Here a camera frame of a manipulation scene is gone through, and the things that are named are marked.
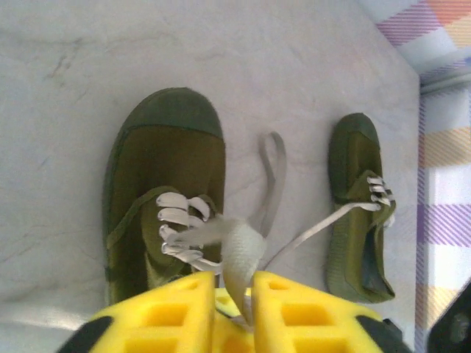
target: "marble floor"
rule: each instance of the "marble floor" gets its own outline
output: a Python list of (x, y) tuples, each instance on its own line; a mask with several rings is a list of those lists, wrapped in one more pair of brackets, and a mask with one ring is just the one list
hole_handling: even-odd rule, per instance
[[(265, 190), (257, 136), (283, 136), (288, 175), (267, 256), (331, 212), (335, 122), (372, 118), (398, 203), (385, 239), (397, 298), (373, 307), (412, 346), (418, 76), (354, 1), (257, 3), (0, 3), (0, 351), (51, 352), (69, 335), (33, 313), (103, 306), (105, 161), (134, 106), (177, 86), (203, 93), (219, 113), (227, 215), (250, 215)], [(325, 289), (328, 241), (325, 230), (273, 271)], [(30, 316), (27, 328), (8, 322), (16, 308)]]

